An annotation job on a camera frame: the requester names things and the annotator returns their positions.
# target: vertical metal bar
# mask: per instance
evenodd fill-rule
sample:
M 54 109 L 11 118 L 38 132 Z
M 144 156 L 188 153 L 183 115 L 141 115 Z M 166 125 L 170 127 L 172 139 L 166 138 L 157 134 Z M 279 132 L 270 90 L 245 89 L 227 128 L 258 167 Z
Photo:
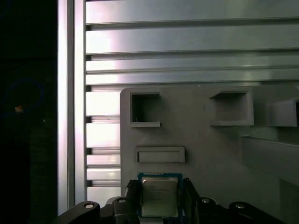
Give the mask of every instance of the vertical metal bar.
M 58 0 L 58 215 L 75 204 L 73 3 Z
M 85 125 L 85 1 L 75 0 L 75 203 L 87 200 Z

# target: gray 3d-printed holder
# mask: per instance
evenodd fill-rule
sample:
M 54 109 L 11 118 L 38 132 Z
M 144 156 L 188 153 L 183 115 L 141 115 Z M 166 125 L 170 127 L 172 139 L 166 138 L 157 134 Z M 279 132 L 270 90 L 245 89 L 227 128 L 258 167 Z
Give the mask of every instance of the gray 3d-printed holder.
M 141 99 L 134 101 L 133 95 L 141 95 Z M 282 219 L 286 208 L 280 198 L 281 179 L 297 183 L 296 174 L 283 175 L 286 170 L 276 174 L 267 172 L 260 163 L 252 165 L 258 151 L 242 159 L 240 134 L 245 130 L 250 133 L 255 126 L 266 126 L 268 102 L 297 97 L 299 91 L 295 86 L 124 89 L 122 194 L 138 172 L 182 173 L 190 178 L 200 195 L 215 198 L 225 207 L 233 201 L 246 201 Z M 136 107 L 141 116 L 134 115 Z
M 299 186 L 299 145 L 241 137 L 244 164 Z

